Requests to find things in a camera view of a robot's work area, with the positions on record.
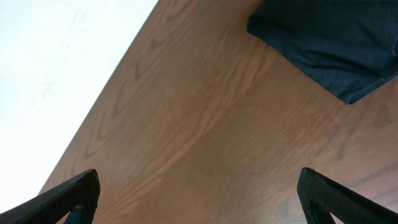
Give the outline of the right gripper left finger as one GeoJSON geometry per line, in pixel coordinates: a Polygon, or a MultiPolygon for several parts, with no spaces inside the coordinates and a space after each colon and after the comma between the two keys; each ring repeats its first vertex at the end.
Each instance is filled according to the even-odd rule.
{"type": "Polygon", "coordinates": [[[35,198],[1,214],[1,223],[91,224],[98,207],[100,182],[98,173],[88,169],[35,198]]]}

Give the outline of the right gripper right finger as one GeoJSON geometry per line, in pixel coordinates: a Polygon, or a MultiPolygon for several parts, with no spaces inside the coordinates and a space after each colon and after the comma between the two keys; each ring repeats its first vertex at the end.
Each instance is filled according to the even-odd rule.
{"type": "Polygon", "coordinates": [[[308,224],[397,223],[393,212],[308,167],[302,168],[297,193],[308,224]]]}

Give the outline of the navy blue t-shirt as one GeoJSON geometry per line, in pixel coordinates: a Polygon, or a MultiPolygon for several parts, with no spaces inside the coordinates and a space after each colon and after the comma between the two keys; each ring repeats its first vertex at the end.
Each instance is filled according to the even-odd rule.
{"type": "Polygon", "coordinates": [[[397,76],[397,1],[263,1],[246,29],[348,105],[397,76]]]}

